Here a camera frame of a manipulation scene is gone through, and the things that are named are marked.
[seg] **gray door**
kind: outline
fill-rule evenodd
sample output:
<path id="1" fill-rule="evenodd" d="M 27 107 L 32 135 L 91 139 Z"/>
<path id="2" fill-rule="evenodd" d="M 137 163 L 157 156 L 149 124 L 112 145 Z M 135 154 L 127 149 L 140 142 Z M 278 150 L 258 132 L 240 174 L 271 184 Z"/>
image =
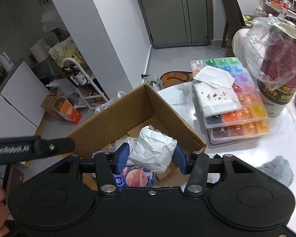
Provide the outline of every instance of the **gray door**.
<path id="1" fill-rule="evenodd" d="M 192 44 L 208 44 L 206 0 L 187 0 Z"/>
<path id="2" fill-rule="evenodd" d="M 153 46 L 187 44 L 182 0 L 141 0 Z"/>

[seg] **silver screw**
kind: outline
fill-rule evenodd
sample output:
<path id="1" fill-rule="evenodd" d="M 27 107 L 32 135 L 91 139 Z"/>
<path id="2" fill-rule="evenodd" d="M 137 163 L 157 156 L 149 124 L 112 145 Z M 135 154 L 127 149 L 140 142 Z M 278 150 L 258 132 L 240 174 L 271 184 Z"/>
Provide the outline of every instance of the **silver screw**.
<path id="1" fill-rule="evenodd" d="M 56 146 L 53 145 L 53 144 L 51 144 L 51 145 L 50 145 L 50 150 L 53 151 L 53 150 L 55 150 L 55 149 L 56 149 Z"/>
<path id="2" fill-rule="evenodd" d="M 112 184 L 105 184 L 101 187 L 101 190 L 107 193 L 111 193 L 116 190 L 116 187 Z"/>
<path id="3" fill-rule="evenodd" d="M 148 191 L 148 194 L 149 194 L 149 195 L 156 195 L 156 194 L 157 194 L 157 192 L 156 192 L 156 191 L 154 191 L 154 190 L 150 190 L 150 191 Z"/>
<path id="4" fill-rule="evenodd" d="M 187 187 L 187 190 L 189 192 L 198 193 L 198 192 L 201 192 L 203 190 L 203 187 L 198 185 L 198 184 L 192 184 L 192 185 L 189 185 Z"/>

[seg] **white cabinet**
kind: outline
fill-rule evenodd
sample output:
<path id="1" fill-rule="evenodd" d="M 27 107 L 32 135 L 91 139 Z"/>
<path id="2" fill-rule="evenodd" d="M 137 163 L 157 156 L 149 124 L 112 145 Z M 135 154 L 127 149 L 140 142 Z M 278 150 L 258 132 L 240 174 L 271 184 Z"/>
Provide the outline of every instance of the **white cabinet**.
<path id="1" fill-rule="evenodd" d="M 0 95 L 0 138 L 33 136 L 37 127 Z"/>
<path id="2" fill-rule="evenodd" d="M 45 110 L 40 106 L 48 89 L 23 61 L 0 93 L 19 113 L 39 127 Z"/>

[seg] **round marble table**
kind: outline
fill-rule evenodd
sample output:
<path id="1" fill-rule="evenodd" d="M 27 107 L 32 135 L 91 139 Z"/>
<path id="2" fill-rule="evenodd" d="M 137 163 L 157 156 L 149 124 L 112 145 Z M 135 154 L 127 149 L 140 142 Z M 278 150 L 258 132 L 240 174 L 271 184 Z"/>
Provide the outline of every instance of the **round marble table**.
<path id="1" fill-rule="evenodd" d="M 183 83 L 168 87 L 158 92 L 161 97 L 185 119 L 197 134 L 206 142 L 205 126 L 199 103 L 194 93 L 193 83 Z M 215 154 L 233 154 L 254 167 L 273 160 L 281 155 L 290 163 L 294 180 L 290 190 L 296 199 L 296 109 L 293 101 L 278 118 L 269 118 L 271 132 L 260 139 L 211 149 L 205 153 L 211 157 Z M 296 207 L 288 227 L 296 232 Z"/>

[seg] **white kettle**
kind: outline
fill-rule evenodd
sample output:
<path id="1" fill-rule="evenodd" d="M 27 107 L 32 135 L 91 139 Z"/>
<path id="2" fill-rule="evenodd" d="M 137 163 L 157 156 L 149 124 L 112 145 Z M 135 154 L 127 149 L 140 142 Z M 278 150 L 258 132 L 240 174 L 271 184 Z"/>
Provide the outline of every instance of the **white kettle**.
<path id="1" fill-rule="evenodd" d="M 9 72 L 9 70 L 13 67 L 14 63 L 13 61 L 11 61 L 11 59 L 9 58 L 9 56 L 3 52 L 0 55 L 0 65 L 7 71 Z"/>

